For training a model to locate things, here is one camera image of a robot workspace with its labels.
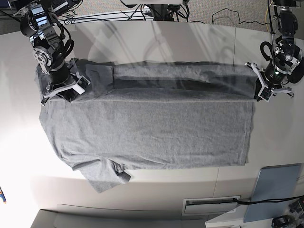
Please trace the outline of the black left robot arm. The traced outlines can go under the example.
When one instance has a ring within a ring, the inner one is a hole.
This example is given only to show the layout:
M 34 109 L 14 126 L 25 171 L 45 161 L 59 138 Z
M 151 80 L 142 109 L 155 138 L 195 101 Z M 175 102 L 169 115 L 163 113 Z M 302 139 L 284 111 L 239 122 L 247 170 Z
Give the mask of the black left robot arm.
M 267 2 L 271 42 L 262 42 L 260 51 L 269 64 L 259 69 L 255 63 L 245 63 L 257 75 L 254 95 L 257 101 L 268 102 L 278 93 L 294 97 L 292 89 L 285 85 L 297 84 L 304 77 L 304 52 L 295 44 L 298 20 L 292 12 L 301 3 L 301 0 Z

